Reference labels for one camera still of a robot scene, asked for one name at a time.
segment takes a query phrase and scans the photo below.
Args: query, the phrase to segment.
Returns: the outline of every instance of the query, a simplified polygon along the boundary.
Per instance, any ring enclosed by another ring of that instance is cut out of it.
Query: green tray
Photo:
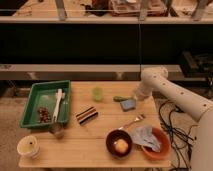
[[[45,128],[51,122],[39,123],[39,114],[37,112],[39,107],[45,107],[49,111],[52,119],[52,114],[56,105],[56,93],[59,88],[65,93],[65,97],[61,99],[60,109],[58,114],[58,121],[67,123],[70,115],[70,81],[54,81],[35,83],[32,85],[27,104],[20,122],[21,128]]]

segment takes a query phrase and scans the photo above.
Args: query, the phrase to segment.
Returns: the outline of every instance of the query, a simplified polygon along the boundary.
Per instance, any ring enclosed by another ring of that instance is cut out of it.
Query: wooden table
[[[91,0],[63,0],[67,17],[85,17],[85,7],[81,4],[91,5]],[[55,0],[28,0],[13,17],[26,18],[58,18]]]
[[[123,112],[116,96],[131,96],[139,82],[72,82],[70,121],[65,128],[64,138],[57,140],[48,132],[32,133],[37,137],[40,152],[37,158],[20,158],[20,167],[30,168],[145,168],[169,167],[170,158],[162,161],[149,161],[141,149],[133,145],[128,157],[116,159],[106,149],[107,134],[134,120],[138,114],[146,119],[130,126],[127,131],[141,125],[160,127],[152,97],[137,101],[136,110]],[[92,100],[92,89],[103,89],[103,101]],[[75,115],[94,106],[99,116],[81,126]]]

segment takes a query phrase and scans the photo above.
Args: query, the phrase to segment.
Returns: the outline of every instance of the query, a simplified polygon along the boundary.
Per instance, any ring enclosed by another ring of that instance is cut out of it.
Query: paper cup
[[[36,137],[30,135],[22,138],[17,145],[17,151],[23,157],[36,157],[39,152],[39,146]]]

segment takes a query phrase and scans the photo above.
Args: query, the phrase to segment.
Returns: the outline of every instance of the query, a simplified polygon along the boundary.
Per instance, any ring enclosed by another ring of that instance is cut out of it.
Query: striped sponge
[[[94,107],[90,107],[89,109],[86,109],[85,111],[77,114],[76,118],[79,124],[83,124],[87,120],[92,119],[97,115],[98,115],[98,112],[96,111],[96,109]]]

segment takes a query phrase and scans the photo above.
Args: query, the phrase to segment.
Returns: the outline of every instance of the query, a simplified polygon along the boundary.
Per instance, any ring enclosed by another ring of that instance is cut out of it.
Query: brown food item
[[[118,139],[114,142],[115,150],[120,154],[126,153],[129,148],[128,143],[124,139]]]
[[[213,0],[208,0],[207,5],[212,3],[212,2],[213,2]]]
[[[45,107],[39,107],[37,110],[39,114],[39,121],[38,123],[46,123],[50,122],[50,116],[49,116],[49,111]]]

